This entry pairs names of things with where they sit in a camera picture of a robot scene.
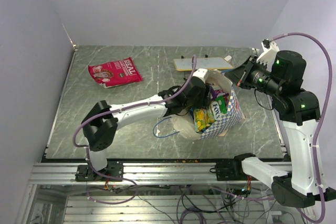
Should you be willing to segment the purple snack packet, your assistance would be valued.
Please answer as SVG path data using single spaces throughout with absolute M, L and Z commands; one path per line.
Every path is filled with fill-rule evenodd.
M 211 98 L 216 99 L 217 97 L 226 97 L 228 93 L 224 92 L 222 89 L 211 88 Z

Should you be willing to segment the green Fox's candy bag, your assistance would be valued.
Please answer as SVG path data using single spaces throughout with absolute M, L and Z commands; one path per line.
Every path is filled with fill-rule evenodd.
M 192 117 L 194 120 L 195 130 L 197 133 L 205 131 L 212 124 L 220 121 L 227 113 L 227 105 L 225 97 L 217 97 L 210 102 L 205 109 L 192 109 Z

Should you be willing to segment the blue checkered paper bag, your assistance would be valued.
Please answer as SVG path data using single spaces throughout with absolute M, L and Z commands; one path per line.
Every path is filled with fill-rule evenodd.
M 245 119 L 232 82 L 218 70 L 209 70 L 206 76 L 209 104 L 205 108 L 191 106 L 176 115 L 164 117 L 174 132 L 187 140 L 200 140 L 224 136 Z

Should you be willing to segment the red Real chips bag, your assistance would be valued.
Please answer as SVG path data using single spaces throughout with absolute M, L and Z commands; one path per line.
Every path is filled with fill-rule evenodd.
M 88 71 L 92 79 L 104 88 L 122 86 L 143 80 L 131 57 L 88 66 Z

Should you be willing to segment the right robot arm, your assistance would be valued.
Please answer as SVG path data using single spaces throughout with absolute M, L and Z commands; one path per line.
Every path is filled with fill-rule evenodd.
M 306 65 L 301 54 L 281 50 L 275 54 L 271 71 L 256 56 L 250 56 L 225 73 L 237 87 L 271 97 L 271 109 L 278 112 L 287 133 L 292 167 L 291 172 L 283 171 L 246 153 L 234 157 L 232 175 L 239 180 L 246 176 L 257 179 L 271 189 L 278 203 L 294 208 L 335 199 L 335 189 L 322 184 L 322 168 L 317 164 L 313 137 L 322 116 L 317 96 L 301 87 Z

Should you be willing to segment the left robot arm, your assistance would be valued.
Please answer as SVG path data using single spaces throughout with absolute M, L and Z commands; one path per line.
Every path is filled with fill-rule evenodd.
M 181 115 L 191 107 L 205 108 L 209 105 L 210 93 L 207 76 L 206 70 L 199 69 L 182 86 L 173 86 L 138 102 L 108 105 L 103 100 L 96 103 L 72 137 L 75 147 L 86 150 L 87 160 L 85 165 L 78 167 L 76 181 L 121 181 L 122 172 L 108 163 L 105 154 L 117 130 L 150 118 Z

